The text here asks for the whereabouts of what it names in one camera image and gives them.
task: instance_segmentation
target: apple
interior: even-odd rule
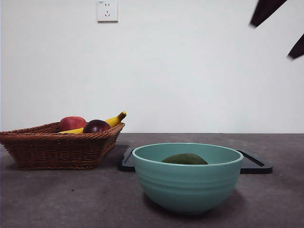
[[[80,116],[67,116],[61,119],[58,125],[58,129],[62,131],[73,130],[77,128],[85,127],[86,120]]]
[[[82,133],[103,132],[110,128],[110,125],[103,120],[91,120],[86,124]]]

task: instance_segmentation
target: black tray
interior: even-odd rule
[[[134,159],[132,151],[134,148],[128,148],[118,161],[117,169],[124,172],[135,172]],[[240,174],[268,174],[272,173],[272,164],[248,152],[241,152],[244,156]]]

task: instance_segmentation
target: yellow banana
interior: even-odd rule
[[[72,133],[72,134],[80,134],[83,131],[83,127],[82,128],[77,128],[77,129],[73,129],[73,130],[68,130],[68,131],[64,131],[64,132],[59,132],[59,133]]]
[[[110,127],[114,127],[114,126],[118,125],[122,121],[122,119],[124,119],[126,116],[127,116],[127,113],[125,111],[123,111],[123,112],[119,113],[118,116],[111,117],[105,121],[110,125]]]

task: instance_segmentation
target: avocado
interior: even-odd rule
[[[181,153],[162,160],[165,163],[186,164],[186,165],[207,165],[208,163],[193,153]]]

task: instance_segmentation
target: gray table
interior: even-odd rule
[[[271,174],[241,174],[233,194],[199,216],[180,216],[153,203],[137,176],[117,170],[128,147],[196,142],[254,153]],[[97,169],[22,171],[1,152],[1,228],[302,228],[304,134],[122,133]]]

